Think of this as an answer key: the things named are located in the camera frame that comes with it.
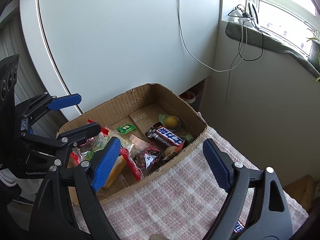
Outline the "wrapped bread cake package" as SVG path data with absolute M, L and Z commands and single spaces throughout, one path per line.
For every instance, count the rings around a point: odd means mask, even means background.
M 134 144 L 130 139 L 120 134 L 118 131 L 108 128 L 108 135 L 106 141 L 108 142 L 111 139 L 111 137 L 117 137 L 120 140 L 121 146 L 127 149 L 129 153 L 133 148 L 135 148 Z M 114 184 L 114 182 L 119 177 L 126 165 L 126 160 L 123 158 L 121 154 L 119 154 L 103 189 L 108 189 Z

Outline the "brown egg snack packet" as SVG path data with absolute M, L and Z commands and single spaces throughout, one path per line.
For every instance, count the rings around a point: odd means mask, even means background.
M 180 145 L 178 147 L 176 146 L 170 146 L 164 151 L 164 160 L 171 160 L 175 156 L 177 156 L 183 148 L 183 145 Z

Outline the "pink checkered table cloth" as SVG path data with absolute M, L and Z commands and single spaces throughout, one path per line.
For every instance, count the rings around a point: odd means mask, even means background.
M 219 188 L 204 156 L 202 144 L 211 138 L 233 161 L 256 169 L 217 131 L 208 127 L 195 149 L 176 165 L 140 188 L 101 202 L 120 239 L 203 239 L 217 217 L 227 193 Z

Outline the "small green square packet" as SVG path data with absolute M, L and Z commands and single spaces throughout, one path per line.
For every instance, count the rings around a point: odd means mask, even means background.
M 130 133 L 134 130 L 136 130 L 136 127 L 132 124 L 123 124 L 123 125 L 117 127 L 117 131 L 123 135 Z

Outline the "red sealed dried fruit bag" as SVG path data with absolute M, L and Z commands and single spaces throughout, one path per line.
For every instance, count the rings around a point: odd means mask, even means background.
M 120 154 L 127 162 L 136 181 L 144 179 L 153 165 L 159 162 L 162 157 L 160 150 L 155 146 L 149 146 L 142 149 L 131 148 L 131 151 L 121 147 Z

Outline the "brown cardboard box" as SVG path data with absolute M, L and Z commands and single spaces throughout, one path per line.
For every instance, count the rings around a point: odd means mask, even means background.
M 201 136 L 207 130 L 206 122 L 184 100 L 163 85 L 145 84 L 94 107 L 83 115 L 64 124 L 59 134 L 78 128 L 90 121 L 116 130 L 121 125 L 136 127 L 132 132 L 139 139 L 150 142 L 162 151 L 164 160 L 156 163 L 144 178 L 137 181 L 128 166 L 107 189 L 100 189 L 98 199 L 111 202 L 144 186 L 167 172 L 195 149 Z M 147 131 L 152 126 L 162 126 L 162 133 L 184 141 L 179 154 L 165 153 L 165 145 L 149 138 Z

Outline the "dark green windowsill mat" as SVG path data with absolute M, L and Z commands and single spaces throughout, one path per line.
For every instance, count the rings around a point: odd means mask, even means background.
M 236 41 L 241 41 L 241 24 L 236 22 L 228 22 L 225 28 L 225 34 Z M 306 56 L 300 54 L 297 50 L 287 46 L 285 43 L 276 40 L 266 34 L 262 34 L 261 32 L 247 28 L 244 28 L 244 34 L 248 35 L 248 41 L 246 42 L 246 37 L 244 37 L 244 42 L 254 46 L 261 48 L 263 50 L 268 50 L 278 54 L 287 54 L 294 58 L 304 69 L 306 69 L 314 78 L 318 74 L 313 65 L 308 61 Z

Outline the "brown Snickers bar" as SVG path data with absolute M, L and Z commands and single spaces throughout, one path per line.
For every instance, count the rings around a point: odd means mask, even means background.
M 237 221 L 234 229 L 233 229 L 233 233 L 240 233 L 242 232 L 242 230 L 244 230 L 245 227 L 244 225 L 242 224 L 242 222 L 240 222 L 239 220 Z

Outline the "potted spider plant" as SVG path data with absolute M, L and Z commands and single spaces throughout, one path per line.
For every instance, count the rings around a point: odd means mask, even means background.
M 308 61 L 313 65 L 317 71 L 314 83 L 319 82 L 319 29 L 314 28 L 310 23 L 304 21 L 308 30 L 312 32 L 312 37 L 308 37 L 307 41 L 311 42 L 311 50 Z

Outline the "pink beige snack sachet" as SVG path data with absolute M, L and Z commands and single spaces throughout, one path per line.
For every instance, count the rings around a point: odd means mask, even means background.
M 146 142 L 133 134 L 129 136 L 129 141 L 131 141 L 130 151 L 133 153 L 142 152 L 150 146 L 149 142 Z

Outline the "small green round candy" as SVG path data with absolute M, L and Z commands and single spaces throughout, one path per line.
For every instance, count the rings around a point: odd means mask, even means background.
M 188 133 L 184 136 L 184 140 L 190 144 L 195 140 L 195 138 L 190 133 Z

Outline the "yellow round candy in box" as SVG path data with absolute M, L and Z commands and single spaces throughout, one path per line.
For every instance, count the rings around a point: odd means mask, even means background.
M 178 131 L 181 127 L 181 122 L 178 117 L 173 116 L 173 115 L 168 115 L 168 114 L 160 114 L 159 117 L 159 122 L 169 129 L 170 131 Z

